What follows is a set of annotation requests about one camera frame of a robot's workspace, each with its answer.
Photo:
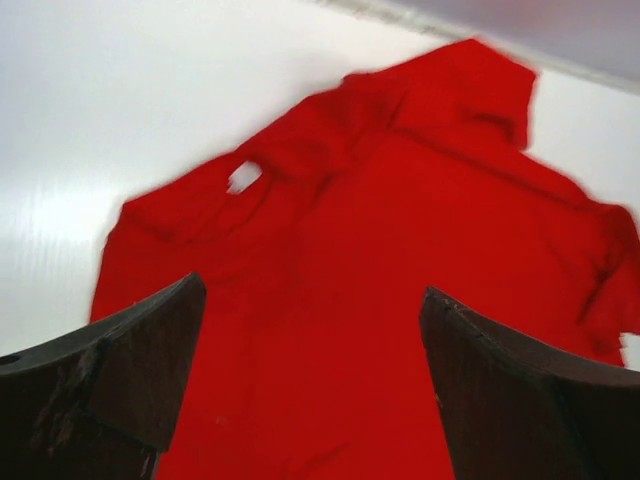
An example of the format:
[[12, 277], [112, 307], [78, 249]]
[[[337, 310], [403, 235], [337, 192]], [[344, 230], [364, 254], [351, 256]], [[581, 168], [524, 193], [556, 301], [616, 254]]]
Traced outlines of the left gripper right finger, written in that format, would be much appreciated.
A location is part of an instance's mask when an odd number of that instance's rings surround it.
[[420, 327], [456, 478], [638, 478], [638, 372], [549, 346], [435, 288]]

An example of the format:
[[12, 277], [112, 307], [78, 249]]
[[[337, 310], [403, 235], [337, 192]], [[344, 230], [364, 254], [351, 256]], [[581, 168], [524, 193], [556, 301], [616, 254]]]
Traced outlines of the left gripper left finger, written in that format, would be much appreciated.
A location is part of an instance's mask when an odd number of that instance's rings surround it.
[[154, 478], [176, 430], [205, 303], [192, 273], [2, 356], [2, 478]]

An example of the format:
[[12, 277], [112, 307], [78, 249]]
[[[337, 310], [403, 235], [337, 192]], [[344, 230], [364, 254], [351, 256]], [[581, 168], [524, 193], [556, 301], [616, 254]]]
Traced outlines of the red t shirt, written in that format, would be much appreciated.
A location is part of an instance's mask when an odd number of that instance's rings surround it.
[[451, 478], [418, 319], [430, 286], [621, 363], [636, 226], [528, 156], [535, 79], [453, 43], [349, 75], [123, 205], [92, 319], [191, 272], [207, 289], [159, 478]]

